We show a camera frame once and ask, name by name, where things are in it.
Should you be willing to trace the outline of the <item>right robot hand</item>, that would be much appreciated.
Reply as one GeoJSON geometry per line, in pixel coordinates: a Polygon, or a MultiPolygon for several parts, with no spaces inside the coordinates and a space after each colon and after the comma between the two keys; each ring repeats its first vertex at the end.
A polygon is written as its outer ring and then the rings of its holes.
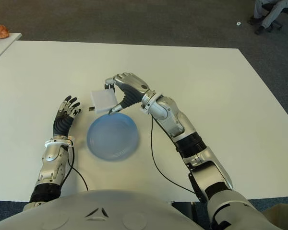
{"type": "Polygon", "coordinates": [[[110,109],[109,115],[119,112],[133,104],[142,101],[142,98],[149,89],[149,86],[139,77],[133,73],[121,73],[114,77],[105,80],[105,89],[113,89],[115,91],[115,85],[124,92],[123,100],[110,109]]]}

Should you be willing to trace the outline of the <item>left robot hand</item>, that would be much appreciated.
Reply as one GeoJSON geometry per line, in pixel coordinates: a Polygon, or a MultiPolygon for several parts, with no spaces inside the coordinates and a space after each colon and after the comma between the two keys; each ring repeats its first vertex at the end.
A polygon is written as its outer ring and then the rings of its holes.
{"type": "Polygon", "coordinates": [[[63,100],[53,122],[53,136],[68,136],[74,119],[81,112],[79,106],[80,102],[77,101],[76,97],[72,98],[71,95],[63,100]]]}

